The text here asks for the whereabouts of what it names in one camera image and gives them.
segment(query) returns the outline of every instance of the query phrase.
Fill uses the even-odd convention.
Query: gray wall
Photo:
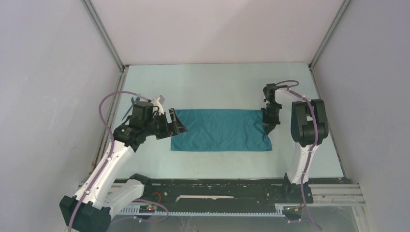
[[[79,0],[2,0],[0,51],[0,231],[61,232],[118,69]]]
[[[315,75],[377,231],[409,231],[410,1],[355,0]]]

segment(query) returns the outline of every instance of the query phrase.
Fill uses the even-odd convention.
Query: wall
[[[79,0],[1,1],[0,51],[0,231],[63,231],[117,66]]]
[[[343,0],[96,0],[125,64],[310,62]]]
[[[353,1],[315,75],[376,229],[409,231],[410,1]]]

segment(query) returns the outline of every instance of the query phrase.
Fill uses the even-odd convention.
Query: teal cloth
[[[261,110],[176,110],[188,132],[171,138],[172,151],[271,151]]]

